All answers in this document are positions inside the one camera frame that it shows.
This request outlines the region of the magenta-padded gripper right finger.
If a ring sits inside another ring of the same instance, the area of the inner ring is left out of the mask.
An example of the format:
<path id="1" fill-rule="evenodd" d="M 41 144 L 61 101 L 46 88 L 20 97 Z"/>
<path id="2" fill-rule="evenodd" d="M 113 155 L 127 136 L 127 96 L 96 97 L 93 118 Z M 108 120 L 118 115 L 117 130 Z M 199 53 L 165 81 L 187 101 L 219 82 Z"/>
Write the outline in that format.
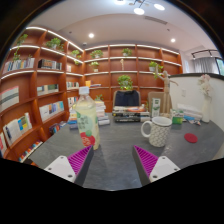
<path id="1" fill-rule="evenodd" d="M 143 186 L 180 170 L 168 157 L 157 157 L 139 146 L 133 147 L 132 154 Z"/>

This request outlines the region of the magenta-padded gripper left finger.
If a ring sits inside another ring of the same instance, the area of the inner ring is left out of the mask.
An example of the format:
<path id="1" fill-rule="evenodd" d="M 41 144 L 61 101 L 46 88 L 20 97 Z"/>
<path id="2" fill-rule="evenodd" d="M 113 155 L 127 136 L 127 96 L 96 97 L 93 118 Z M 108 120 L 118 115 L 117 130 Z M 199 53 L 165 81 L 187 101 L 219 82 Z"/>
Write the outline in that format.
<path id="1" fill-rule="evenodd" d="M 93 146 L 90 145 L 68 157 L 60 155 L 45 168 L 45 171 L 82 186 L 93 155 Z"/>

